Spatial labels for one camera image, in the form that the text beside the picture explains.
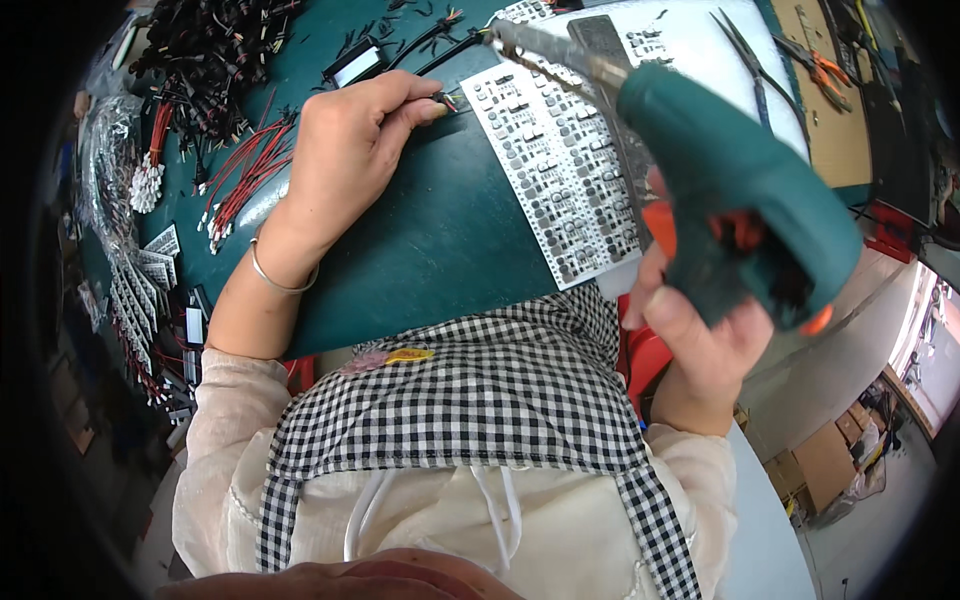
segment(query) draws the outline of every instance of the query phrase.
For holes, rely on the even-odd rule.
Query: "white drawstring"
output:
[[[344,535],[344,562],[349,563],[356,558],[357,544],[360,541],[360,530],[363,522],[368,520],[367,514],[370,511],[373,499],[380,490],[380,484],[383,483],[387,471],[376,470],[370,476],[370,481],[364,486],[357,503],[353,505],[353,512],[350,513],[350,520],[347,521],[347,533]]]
[[[350,519],[347,522],[347,532],[344,535],[344,562],[349,563],[357,559],[360,539],[367,533],[373,516],[383,504],[384,498],[390,490],[391,485],[396,478],[399,469],[377,470],[370,477],[370,481],[364,486],[357,498],[353,511],[350,513]],[[503,518],[500,515],[499,507],[493,500],[493,494],[487,485],[487,472],[483,467],[470,467],[473,478],[476,479],[480,493],[487,501],[487,512],[490,514],[490,523],[493,526],[493,534],[496,536],[497,553],[499,554],[498,575],[505,575],[510,571],[510,560],[516,554],[520,547],[520,537],[523,535],[523,522],[520,513],[520,502],[516,496],[514,488],[514,478],[507,467],[500,468],[500,476],[503,478],[503,491],[507,496],[507,510],[510,519],[510,545],[504,540]]]
[[[367,509],[367,512],[363,515],[363,520],[360,521],[360,534],[357,536],[358,540],[361,540],[367,535],[367,529],[370,528],[370,524],[373,522],[373,516],[380,510],[380,505],[383,504],[383,499],[387,497],[387,493],[394,484],[394,479],[396,479],[396,474],[399,472],[400,469],[398,468],[388,470],[387,475],[383,478],[383,481],[380,482],[376,494],[373,495],[373,502],[370,503],[370,508]]]
[[[510,560],[513,559],[517,549],[520,547],[520,537],[523,535],[523,520],[520,515],[520,501],[516,497],[514,488],[514,477],[507,467],[500,468],[500,476],[503,478],[503,491],[507,496],[507,509],[510,517],[510,546],[503,538],[503,524],[500,516],[499,507],[493,500],[493,494],[487,486],[487,472],[483,467],[470,467],[473,478],[477,480],[477,486],[480,487],[480,493],[487,500],[487,512],[490,513],[490,523],[493,526],[493,534],[496,536],[496,547],[500,555],[500,567],[496,574],[503,576],[510,572]]]
[[[503,491],[507,495],[507,509],[510,512],[510,560],[513,559],[520,547],[520,536],[523,535],[523,518],[520,516],[520,501],[514,489],[514,476],[510,468],[501,467],[500,476],[503,477]]]
[[[510,557],[507,554],[507,542],[503,539],[500,510],[496,506],[496,502],[493,501],[490,488],[487,487],[487,472],[484,471],[484,468],[473,466],[470,467],[470,472],[473,473],[473,478],[477,480],[477,485],[480,486],[480,492],[487,500],[487,512],[490,513],[490,523],[493,525],[493,534],[496,536],[496,549],[500,554],[500,567],[497,568],[496,572],[498,575],[503,575],[510,570]]]

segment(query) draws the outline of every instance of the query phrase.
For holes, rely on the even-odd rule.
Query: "green heat gun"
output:
[[[668,256],[666,283],[707,325],[754,296],[780,330],[816,333],[856,266],[862,236],[844,205],[793,150],[713,92],[659,64],[638,69],[568,39],[495,19],[501,54],[586,96],[639,134],[670,190],[634,206]],[[586,76],[615,107],[525,59],[533,52]]]

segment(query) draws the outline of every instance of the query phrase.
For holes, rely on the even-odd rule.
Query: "white blouse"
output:
[[[187,467],[177,484],[174,545],[197,577],[256,571],[255,540],[267,456],[290,402],[286,370],[209,349],[199,410],[187,433]],[[645,436],[654,471],[690,543],[705,600],[714,596],[736,528],[735,466],[724,438],[651,425]],[[486,477],[499,513],[508,514],[503,479]],[[501,572],[527,600],[658,598],[633,527],[608,475],[550,468],[511,472],[522,537]],[[347,524],[371,471],[323,475],[303,487],[291,564],[344,560]],[[469,468],[400,471],[358,540],[357,555],[420,547],[469,559],[494,572],[500,554],[492,510]],[[509,531],[510,521],[502,527]]]

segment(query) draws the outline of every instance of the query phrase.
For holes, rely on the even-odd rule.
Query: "yellow name tag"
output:
[[[384,364],[389,365],[391,363],[400,361],[413,362],[417,360],[425,360],[434,354],[435,352],[433,350],[424,350],[421,348],[399,348],[387,354],[387,360],[384,361]]]

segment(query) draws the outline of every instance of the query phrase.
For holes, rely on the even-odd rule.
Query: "apron strap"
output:
[[[660,598],[700,598],[684,531],[654,468],[647,463],[619,473],[616,486]]]
[[[256,544],[257,570],[276,573],[290,563],[290,539],[297,518],[302,481],[267,475],[263,485],[260,537]]]

